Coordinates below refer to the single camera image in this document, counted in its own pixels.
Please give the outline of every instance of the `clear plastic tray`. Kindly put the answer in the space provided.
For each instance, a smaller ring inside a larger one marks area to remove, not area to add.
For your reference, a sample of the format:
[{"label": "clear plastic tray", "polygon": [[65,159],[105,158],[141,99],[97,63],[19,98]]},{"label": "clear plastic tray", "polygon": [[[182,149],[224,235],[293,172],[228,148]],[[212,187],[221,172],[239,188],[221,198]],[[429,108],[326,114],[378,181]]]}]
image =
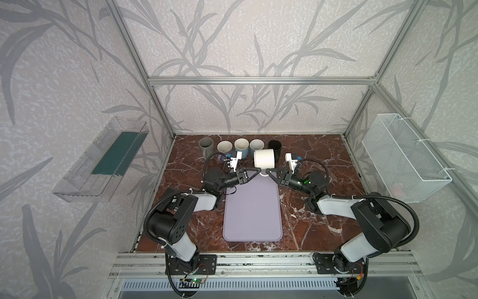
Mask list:
[{"label": "clear plastic tray", "polygon": [[108,202],[148,133],[145,121],[113,117],[53,193],[68,202]]}]

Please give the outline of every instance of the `brown marble surface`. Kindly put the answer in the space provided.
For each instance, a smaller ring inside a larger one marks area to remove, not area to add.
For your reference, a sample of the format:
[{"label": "brown marble surface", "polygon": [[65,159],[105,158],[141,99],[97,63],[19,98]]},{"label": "brown marble surface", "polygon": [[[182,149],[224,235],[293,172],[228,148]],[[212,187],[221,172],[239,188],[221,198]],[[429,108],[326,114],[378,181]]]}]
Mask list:
[{"label": "brown marble surface", "polygon": [[[168,165],[164,172],[156,201],[168,187],[176,189],[200,188],[204,160],[198,142],[204,135],[180,135],[177,137]],[[330,173],[329,191],[340,195],[364,194],[362,183],[350,160],[339,135],[211,135],[214,145],[222,140],[234,144],[238,138],[249,142],[261,139],[265,143],[279,140],[282,143],[281,157],[276,167],[288,165],[285,153],[296,153],[302,158],[313,158],[327,165]],[[218,164],[209,163],[208,169]],[[242,166],[252,166],[249,154]],[[319,166],[305,162],[300,174],[306,174]],[[217,251],[333,251],[342,243],[361,232],[357,222],[350,218],[312,214],[304,206],[305,194],[286,187],[279,187],[282,215],[282,239],[277,242],[228,242],[222,236],[224,207],[218,210],[194,213],[187,233],[202,252]],[[138,252],[162,251],[157,243],[142,236]]]}]

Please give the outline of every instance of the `wallpaper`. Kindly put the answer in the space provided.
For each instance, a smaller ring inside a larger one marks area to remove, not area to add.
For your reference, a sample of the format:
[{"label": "wallpaper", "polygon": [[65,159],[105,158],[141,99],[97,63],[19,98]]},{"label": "wallpaper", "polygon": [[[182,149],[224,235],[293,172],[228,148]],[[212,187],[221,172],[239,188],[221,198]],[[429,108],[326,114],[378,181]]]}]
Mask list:
[{"label": "wallpaper", "polygon": [[432,1],[381,84],[478,194],[478,1]]},{"label": "wallpaper", "polygon": [[[102,1],[0,2],[0,297],[97,298],[171,140]],[[108,203],[52,194],[113,116],[150,133]]]},{"label": "wallpaper", "polygon": [[[149,76],[373,76],[412,0],[118,0]],[[366,86],[155,86],[178,133],[342,133]]]},{"label": "wallpaper", "polygon": [[[372,96],[347,141],[370,191],[388,194],[361,143],[376,115],[392,112],[383,101],[379,95]],[[478,293],[478,221],[475,216],[466,210],[449,186],[410,205],[420,219],[420,231],[403,249],[413,251],[435,298],[475,298]],[[413,223],[406,210],[399,211]]]},{"label": "wallpaper", "polygon": [[342,133],[364,85],[177,85],[156,90],[177,133]]},{"label": "wallpaper", "polygon": [[373,76],[411,3],[118,0],[150,76]]}]

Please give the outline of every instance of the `vent grille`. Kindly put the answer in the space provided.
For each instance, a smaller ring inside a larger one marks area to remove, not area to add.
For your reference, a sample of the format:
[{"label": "vent grille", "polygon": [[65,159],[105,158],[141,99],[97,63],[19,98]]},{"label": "vent grille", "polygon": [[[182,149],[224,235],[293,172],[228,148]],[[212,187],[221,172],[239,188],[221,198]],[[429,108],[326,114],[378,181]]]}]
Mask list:
[{"label": "vent grille", "polygon": [[[178,289],[181,279],[173,281]],[[241,291],[241,290],[331,290],[338,289],[333,277],[315,278],[208,278],[198,289],[207,291]],[[166,278],[129,278],[123,282],[122,291],[170,291]]]}]

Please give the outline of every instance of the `mounting plate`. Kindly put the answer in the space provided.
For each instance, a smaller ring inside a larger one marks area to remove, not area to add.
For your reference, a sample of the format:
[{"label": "mounting plate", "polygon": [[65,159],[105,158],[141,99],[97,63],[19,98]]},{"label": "mounting plate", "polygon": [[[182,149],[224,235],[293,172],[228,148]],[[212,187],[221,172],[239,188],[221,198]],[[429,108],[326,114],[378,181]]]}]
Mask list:
[{"label": "mounting plate", "polygon": [[[173,258],[171,259],[171,263],[169,264],[169,273],[171,275],[184,275],[183,271],[180,270],[180,265],[178,264],[178,259]],[[209,269],[209,275],[213,275],[216,273],[216,263],[217,263],[217,255],[199,255],[199,262],[198,265],[204,264]],[[195,274],[207,274],[207,269],[203,266],[199,267]]]},{"label": "mounting plate", "polygon": [[[334,254],[314,254],[314,262],[315,262],[315,267],[317,268],[317,274],[349,274],[353,273],[355,275],[360,274],[361,269],[360,266],[357,264],[352,265],[352,272],[349,270],[346,273],[340,273],[338,272],[335,267],[334,267],[334,260],[333,260]],[[357,261],[357,263],[361,263],[363,259],[360,259]]]}]

